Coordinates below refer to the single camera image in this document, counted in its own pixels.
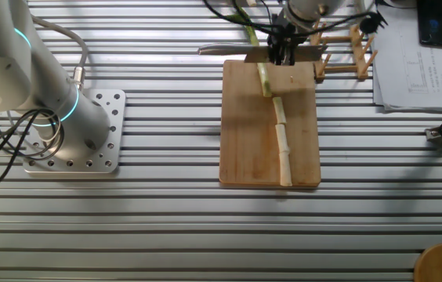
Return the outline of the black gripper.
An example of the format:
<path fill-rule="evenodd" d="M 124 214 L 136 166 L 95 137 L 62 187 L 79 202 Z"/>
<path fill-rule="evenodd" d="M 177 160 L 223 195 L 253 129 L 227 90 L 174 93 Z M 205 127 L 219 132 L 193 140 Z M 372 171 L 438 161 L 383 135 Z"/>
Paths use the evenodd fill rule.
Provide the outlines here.
<path fill-rule="evenodd" d="M 282 61 L 283 65 L 295 64 L 295 47 L 298 45 L 295 34 L 296 26 L 288 21 L 272 25 L 271 34 L 267 39 L 271 63 L 281 65 Z"/>

